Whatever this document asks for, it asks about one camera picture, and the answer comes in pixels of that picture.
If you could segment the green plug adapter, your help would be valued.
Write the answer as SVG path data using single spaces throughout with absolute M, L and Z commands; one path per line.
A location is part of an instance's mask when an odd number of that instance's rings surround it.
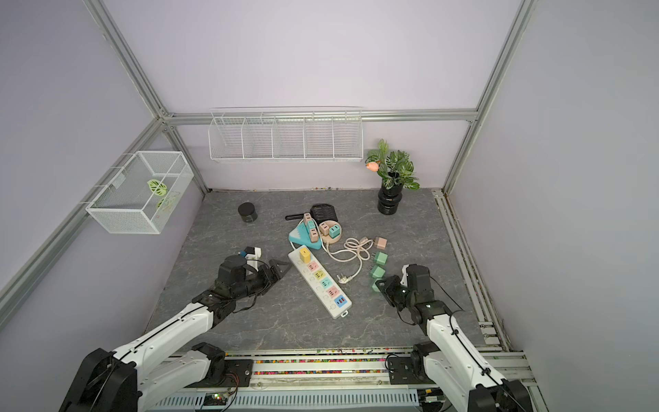
M 378 280 L 372 285 L 372 289 L 376 292 L 381 293 L 384 290 L 384 281 Z
M 379 266 L 385 266 L 387 263 L 389 255 L 385 252 L 377 252 L 374 255 L 373 262 Z
M 381 279 L 385 275 L 385 269 L 382 266 L 374 265 L 371 269 L 370 275 L 373 279 Z

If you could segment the teal triangular power socket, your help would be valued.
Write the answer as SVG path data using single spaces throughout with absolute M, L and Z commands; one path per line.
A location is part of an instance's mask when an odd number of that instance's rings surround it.
M 322 239 L 312 241 L 307 225 L 300 221 L 299 224 L 288 234 L 288 240 L 295 245 L 304 245 L 312 250 L 319 250 L 323 246 Z

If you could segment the pink beige plug adapter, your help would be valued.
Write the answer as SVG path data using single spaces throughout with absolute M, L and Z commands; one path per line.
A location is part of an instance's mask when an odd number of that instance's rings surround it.
M 386 238 L 383 237 L 377 237 L 373 240 L 373 244 L 378 250 L 383 251 L 387 247 L 388 240 L 386 240 Z

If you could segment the long white power strip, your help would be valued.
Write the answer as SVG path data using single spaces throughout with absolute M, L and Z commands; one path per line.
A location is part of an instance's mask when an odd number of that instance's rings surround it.
M 353 305 L 352 300 L 313 254 L 311 262 L 304 264 L 300 260 L 299 249 L 300 247 L 292 250 L 288 254 L 288 259 L 310 286 L 329 315 L 333 319 L 345 318 Z

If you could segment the yellow plug adapter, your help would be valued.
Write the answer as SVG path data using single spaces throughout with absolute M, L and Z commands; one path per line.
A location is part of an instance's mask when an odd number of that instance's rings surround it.
M 304 264 L 309 264 L 312 260 L 312 254 L 307 247 L 300 247 L 299 249 L 300 260 Z

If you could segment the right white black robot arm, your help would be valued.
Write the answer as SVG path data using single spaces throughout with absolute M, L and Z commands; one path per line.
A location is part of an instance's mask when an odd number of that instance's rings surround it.
M 496 370 L 462 332 L 455 312 L 435 297 L 426 266 L 409 264 L 401 276 L 387 276 L 375 287 L 397 313 L 408 311 L 411 324 L 427 341 L 408 357 L 385 362 L 394 385 L 434 383 L 456 411 L 532 411 L 530 393 L 519 380 Z

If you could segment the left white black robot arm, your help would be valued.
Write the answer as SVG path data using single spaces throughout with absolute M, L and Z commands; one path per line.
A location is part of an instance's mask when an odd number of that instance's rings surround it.
M 115 350 L 102 348 L 82 361 L 60 407 L 63 411 L 145 411 L 192 384 L 208 382 L 238 386 L 226 367 L 226 353 L 198 343 L 171 360 L 189 341 L 236 314 L 239 300 L 266 294 L 290 271 L 290 262 L 265 263 L 240 254 L 221 264 L 213 287 L 152 331 Z

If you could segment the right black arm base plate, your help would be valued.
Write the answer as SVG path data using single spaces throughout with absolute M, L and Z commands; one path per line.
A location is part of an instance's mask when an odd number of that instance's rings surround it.
M 410 357 L 401 357 L 396 354 L 387 355 L 384 367 L 391 385 L 420 385 L 427 382 L 415 371 Z

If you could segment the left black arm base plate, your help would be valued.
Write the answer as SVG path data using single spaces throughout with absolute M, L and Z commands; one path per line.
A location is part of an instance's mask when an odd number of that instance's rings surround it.
M 227 359 L 220 363 L 218 367 L 211 367 L 204 379 L 190 385 L 190 387 L 248 387 L 252 380 L 253 367 L 253 360 Z

